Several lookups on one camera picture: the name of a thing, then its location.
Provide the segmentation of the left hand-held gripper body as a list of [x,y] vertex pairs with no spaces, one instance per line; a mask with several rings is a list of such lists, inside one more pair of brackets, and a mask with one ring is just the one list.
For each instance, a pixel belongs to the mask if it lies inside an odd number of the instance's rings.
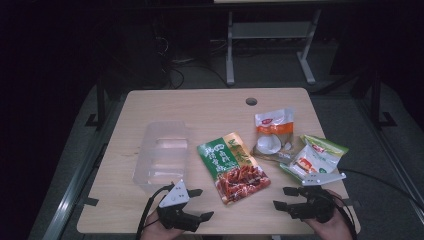
[[183,211],[189,200],[193,198],[188,196],[187,190],[184,181],[180,180],[160,201],[157,213],[160,223],[166,229],[180,229],[190,232],[195,232],[198,229],[201,218]]

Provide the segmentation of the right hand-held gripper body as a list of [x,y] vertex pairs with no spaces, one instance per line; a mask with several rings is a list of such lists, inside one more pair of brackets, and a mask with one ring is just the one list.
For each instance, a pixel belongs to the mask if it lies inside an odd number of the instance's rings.
[[335,208],[331,195],[322,185],[345,179],[344,173],[310,173],[298,187],[299,195],[306,198],[305,203],[289,204],[288,213],[293,219],[315,219],[325,223],[333,217]]

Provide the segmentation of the clear plastic container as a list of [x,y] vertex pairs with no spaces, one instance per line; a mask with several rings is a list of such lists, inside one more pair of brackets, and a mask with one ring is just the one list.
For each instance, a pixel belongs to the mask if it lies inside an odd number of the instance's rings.
[[154,193],[171,182],[184,180],[188,158],[188,129],[183,121],[157,121],[147,125],[133,182]]

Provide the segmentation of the green and red seasoning packet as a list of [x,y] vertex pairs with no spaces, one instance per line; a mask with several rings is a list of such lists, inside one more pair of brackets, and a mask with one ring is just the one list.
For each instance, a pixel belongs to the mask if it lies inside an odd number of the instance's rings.
[[225,205],[235,203],[271,184],[270,178],[233,132],[197,146]]

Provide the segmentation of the white and orange packet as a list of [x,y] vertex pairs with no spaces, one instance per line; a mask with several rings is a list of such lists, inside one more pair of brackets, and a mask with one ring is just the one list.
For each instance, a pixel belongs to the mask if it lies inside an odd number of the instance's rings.
[[257,140],[252,154],[260,159],[289,164],[294,154],[294,112],[291,108],[255,115]]

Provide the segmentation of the person's right hand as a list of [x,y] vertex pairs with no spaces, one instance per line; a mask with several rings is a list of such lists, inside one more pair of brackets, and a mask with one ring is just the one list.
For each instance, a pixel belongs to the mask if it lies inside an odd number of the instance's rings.
[[350,223],[345,217],[341,196],[329,190],[336,203],[333,217],[326,223],[320,223],[315,219],[305,219],[304,223],[309,225],[321,240],[354,240],[351,234]]

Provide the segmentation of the person's left hand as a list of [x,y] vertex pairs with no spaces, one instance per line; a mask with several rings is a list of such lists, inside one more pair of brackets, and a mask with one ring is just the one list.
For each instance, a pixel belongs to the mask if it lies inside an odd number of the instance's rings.
[[183,233],[180,229],[166,229],[160,222],[156,211],[146,219],[146,227],[143,229],[139,240],[174,240]]

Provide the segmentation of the green and white packet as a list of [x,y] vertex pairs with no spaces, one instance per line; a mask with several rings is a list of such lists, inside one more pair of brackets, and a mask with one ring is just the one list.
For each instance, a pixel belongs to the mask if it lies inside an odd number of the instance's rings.
[[301,135],[303,148],[288,164],[280,167],[297,178],[303,186],[321,186],[346,178],[336,171],[341,158],[349,151],[325,138]]

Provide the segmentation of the black metal stand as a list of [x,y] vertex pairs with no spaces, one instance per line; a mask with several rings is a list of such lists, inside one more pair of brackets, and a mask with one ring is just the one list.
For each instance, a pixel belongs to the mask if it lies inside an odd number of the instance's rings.
[[101,78],[98,78],[96,82],[96,102],[97,113],[91,114],[85,125],[88,127],[95,127],[97,130],[100,130],[106,119],[105,88]]
[[375,128],[395,127],[396,122],[389,112],[380,111],[381,78],[376,70],[371,73],[370,118]]

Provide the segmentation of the white metal stand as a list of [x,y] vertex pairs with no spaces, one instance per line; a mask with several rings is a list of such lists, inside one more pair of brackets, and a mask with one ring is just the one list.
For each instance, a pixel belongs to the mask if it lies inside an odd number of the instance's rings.
[[310,21],[296,22],[235,22],[233,13],[228,13],[226,83],[235,84],[233,63],[233,41],[243,39],[293,39],[305,40],[302,51],[296,53],[305,80],[308,84],[316,83],[307,57],[318,26],[321,10],[317,9]]

